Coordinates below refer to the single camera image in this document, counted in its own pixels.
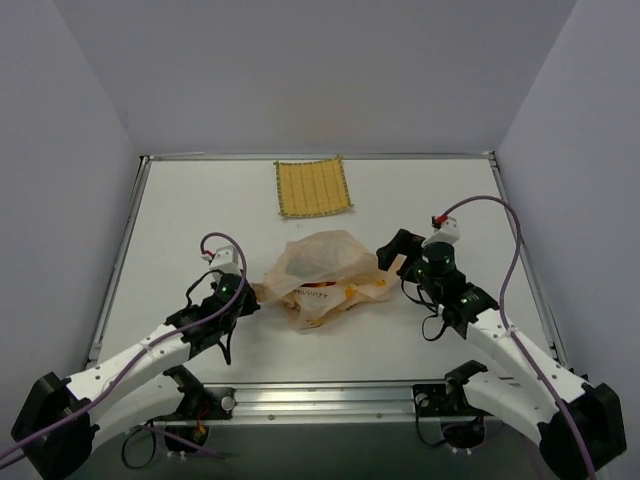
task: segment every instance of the translucent plastic bag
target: translucent plastic bag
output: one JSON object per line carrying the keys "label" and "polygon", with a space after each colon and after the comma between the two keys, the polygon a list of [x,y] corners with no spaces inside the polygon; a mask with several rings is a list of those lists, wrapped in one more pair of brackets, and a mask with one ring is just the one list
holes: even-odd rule
{"label": "translucent plastic bag", "polygon": [[253,288],[260,302],[283,306],[295,328],[318,327],[358,304],[387,300],[401,262],[379,270],[377,257],[345,230],[319,232],[288,242]]}

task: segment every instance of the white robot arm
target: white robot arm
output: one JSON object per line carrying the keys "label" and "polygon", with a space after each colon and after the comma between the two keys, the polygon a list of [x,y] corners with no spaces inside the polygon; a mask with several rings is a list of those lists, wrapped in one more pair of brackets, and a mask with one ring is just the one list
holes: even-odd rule
{"label": "white robot arm", "polygon": [[203,403],[216,403],[183,364],[216,345],[229,364],[238,317],[260,308],[238,268],[238,253],[229,245],[210,255],[200,281],[211,275],[214,293],[200,305],[189,301],[138,343],[93,368],[36,381],[11,431],[13,451],[21,448],[44,480],[62,480],[123,431],[161,416],[195,416]]}
{"label": "white robot arm", "polygon": [[585,478],[585,457],[597,470],[623,453],[626,440],[615,392],[606,384],[593,387],[519,331],[498,302],[457,269],[455,219],[432,221],[435,232],[429,239],[401,229],[378,249],[379,268],[388,270],[397,255],[404,255],[397,272],[401,279],[417,284],[439,306],[445,328],[453,328],[513,378],[499,379],[485,365],[468,362],[445,375],[448,400],[495,415],[521,432],[562,480]]}

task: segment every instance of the white wall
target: white wall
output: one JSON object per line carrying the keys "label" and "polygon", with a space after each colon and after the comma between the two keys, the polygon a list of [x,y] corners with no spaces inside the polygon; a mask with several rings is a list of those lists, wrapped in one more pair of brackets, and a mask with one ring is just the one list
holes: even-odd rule
{"label": "white wall", "polygon": [[50,0],[0,6],[0,125],[2,450],[34,380],[81,366],[138,161]]}
{"label": "white wall", "polygon": [[575,0],[55,0],[134,144],[495,149]]}
{"label": "white wall", "polygon": [[640,469],[640,2],[579,0],[499,149],[575,366],[622,399]]}

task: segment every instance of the yellow mat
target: yellow mat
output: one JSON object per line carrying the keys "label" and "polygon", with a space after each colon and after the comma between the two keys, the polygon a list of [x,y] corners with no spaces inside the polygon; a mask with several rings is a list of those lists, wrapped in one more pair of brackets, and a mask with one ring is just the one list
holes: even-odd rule
{"label": "yellow mat", "polygon": [[353,207],[342,157],[319,162],[275,162],[280,215],[322,217]]}

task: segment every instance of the metal frame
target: metal frame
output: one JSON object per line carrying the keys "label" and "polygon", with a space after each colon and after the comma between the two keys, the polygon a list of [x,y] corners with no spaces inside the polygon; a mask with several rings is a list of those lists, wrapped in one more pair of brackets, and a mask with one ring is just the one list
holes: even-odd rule
{"label": "metal frame", "polygon": [[133,191],[131,194],[131,206],[129,207],[129,214],[127,215],[127,223],[122,233],[122,239],[120,240],[120,246],[118,247],[118,254],[113,266],[113,273],[109,279],[109,286],[105,292],[105,297],[100,309],[100,317],[98,318],[98,325],[96,326],[96,333],[91,343],[91,349],[87,356],[87,368],[91,368],[100,356],[100,349],[102,348],[102,338],[104,331],[107,328],[107,322],[111,313],[111,307],[113,306],[113,300],[115,298],[116,291],[118,290],[118,283],[120,282],[120,274],[122,273],[122,267],[129,250],[129,242],[133,235],[133,228],[138,218],[138,212],[140,211],[140,204],[142,203],[142,195],[144,193],[144,187],[147,184],[147,178],[149,177],[149,169],[151,168],[151,162],[149,157],[142,157],[140,161],[140,168],[136,176],[136,180],[133,184]]}
{"label": "metal frame", "polygon": [[[236,160],[321,160],[326,158],[333,158],[335,153],[326,154],[227,154],[227,153],[205,153],[205,152],[191,152],[182,154],[167,154],[167,155],[151,155],[143,157],[138,176],[134,185],[131,208],[127,218],[125,231],[118,249],[118,256],[114,265],[113,274],[109,281],[109,286],[105,295],[104,303],[100,312],[98,326],[94,336],[94,341],[89,353],[87,366],[92,366],[98,359],[100,354],[100,348],[102,346],[102,338],[104,331],[106,330],[109,314],[115,297],[115,293],[120,280],[122,268],[126,259],[129,242],[133,234],[135,222],[142,203],[142,197],[146,186],[147,178],[149,176],[149,170],[153,162],[166,162],[166,161],[236,161]],[[483,153],[362,153],[362,154],[343,154],[341,155],[344,160],[388,160],[388,159],[402,159],[402,160],[443,160],[443,159],[476,159],[476,160],[488,160],[493,175],[496,181],[496,185],[502,199],[507,200],[502,179],[500,178],[500,171],[497,166],[496,157],[494,152]],[[509,218],[512,231],[515,233],[513,222]],[[521,254],[522,264],[524,266],[525,275],[529,286],[531,288],[534,302],[542,321],[542,328],[545,336],[549,342],[549,346],[556,353],[558,360],[567,366],[566,354],[560,340],[560,333],[553,318],[553,314],[547,303],[538,276],[532,267],[530,255],[526,248],[526,244]]]}
{"label": "metal frame", "polygon": [[343,160],[491,160],[493,152],[485,153],[174,153],[167,155],[151,155],[150,161],[233,161],[233,160],[268,160],[268,161],[292,161],[292,160],[324,160],[340,155]]}

